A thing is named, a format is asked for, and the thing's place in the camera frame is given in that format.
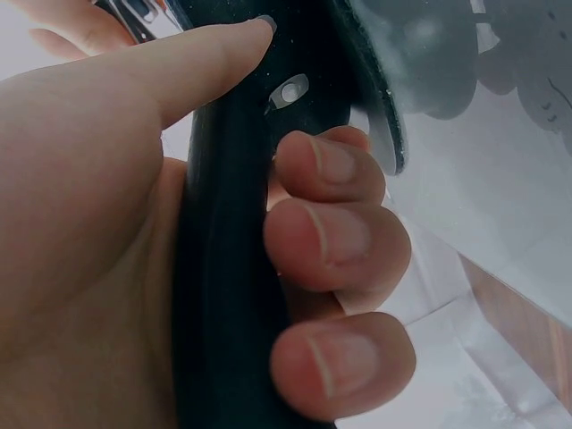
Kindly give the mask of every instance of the finger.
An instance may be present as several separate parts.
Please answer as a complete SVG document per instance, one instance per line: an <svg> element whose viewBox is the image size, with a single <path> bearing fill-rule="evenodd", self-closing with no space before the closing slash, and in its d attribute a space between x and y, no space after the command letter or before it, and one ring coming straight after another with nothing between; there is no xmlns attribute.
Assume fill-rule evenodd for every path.
<svg viewBox="0 0 572 429"><path fill-rule="evenodd" d="M379 313L298 324L279 338L271 359L279 393L298 412L322 421L387 403L415 366L403 326Z"/></svg>
<svg viewBox="0 0 572 429"><path fill-rule="evenodd" d="M268 255L282 276L315 292L381 290L389 295L411 256L400 220L367 203L288 199L268 214L264 233Z"/></svg>
<svg viewBox="0 0 572 429"><path fill-rule="evenodd" d="M35 22L69 40L86 55L99 55L134 44L113 16L87 1L63 0L49 2L45 7L30 4L27 9Z"/></svg>
<svg viewBox="0 0 572 429"><path fill-rule="evenodd" d="M262 61L273 37L265 20L216 25L85 62L113 71L156 102L164 128L236 86Z"/></svg>
<svg viewBox="0 0 572 429"><path fill-rule="evenodd" d="M356 129L337 129L318 137L292 132L278 146L277 178L293 197L324 203L381 204L385 180L364 147L367 137Z"/></svg>
<svg viewBox="0 0 572 429"><path fill-rule="evenodd" d="M75 61L86 57L72 42L58 36L47 29L31 29L29 31L32 39L49 54L58 56L66 60Z"/></svg>

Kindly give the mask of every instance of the dark handle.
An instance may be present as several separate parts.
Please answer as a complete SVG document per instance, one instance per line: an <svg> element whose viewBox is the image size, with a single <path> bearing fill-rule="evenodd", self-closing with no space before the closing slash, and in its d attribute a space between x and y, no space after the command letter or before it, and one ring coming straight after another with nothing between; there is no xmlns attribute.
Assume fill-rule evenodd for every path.
<svg viewBox="0 0 572 429"><path fill-rule="evenodd" d="M249 94L195 113L172 295L180 428L332 429L291 410L269 374L290 322L262 237L274 148Z"/></svg>

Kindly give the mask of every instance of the skin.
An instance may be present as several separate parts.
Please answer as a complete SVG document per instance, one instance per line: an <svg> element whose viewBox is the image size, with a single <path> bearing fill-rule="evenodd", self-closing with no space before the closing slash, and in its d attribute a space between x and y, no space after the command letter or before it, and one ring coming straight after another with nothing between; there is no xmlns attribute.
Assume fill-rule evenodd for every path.
<svg viewBox="0 0 572 429"><path fill-rule="evenodd" d="M77 60L134 45L111 15L89 0L4 0L33 22L33 39L52 55Z"/></svg>
<svg viewBox="0 0 572 429"><path fill-rule="evenodd" d="M0 83L1 427L176 427L170 285L186 165L163 157L161 132L252 72L271 39L261 20L213 26ZM403 326L371 312L410 246L380 207L367 149L349 127L294 132L270 182L265 245L296 324L269 371L316 419L381 406L415 368Z"/></svg>

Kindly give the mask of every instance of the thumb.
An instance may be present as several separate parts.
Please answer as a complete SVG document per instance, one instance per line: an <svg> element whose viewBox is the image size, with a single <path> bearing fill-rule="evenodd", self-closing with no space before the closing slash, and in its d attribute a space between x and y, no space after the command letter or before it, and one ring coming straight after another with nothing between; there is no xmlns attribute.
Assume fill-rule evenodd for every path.
<svg viewBox="0 0 572 429"><path fill-rule="evenodd" d="M42 8L36 21L87 55L134 44L127 30L112 15L86 1L57 2L53 7Z"/></svg>
<svg viewBox="0 0 572 429"><path fill-rule="evenodd" d="M186 31L77 63L113 71L156 101L163 127L222 96L260 64L273 37L263 19Z"/></svg>

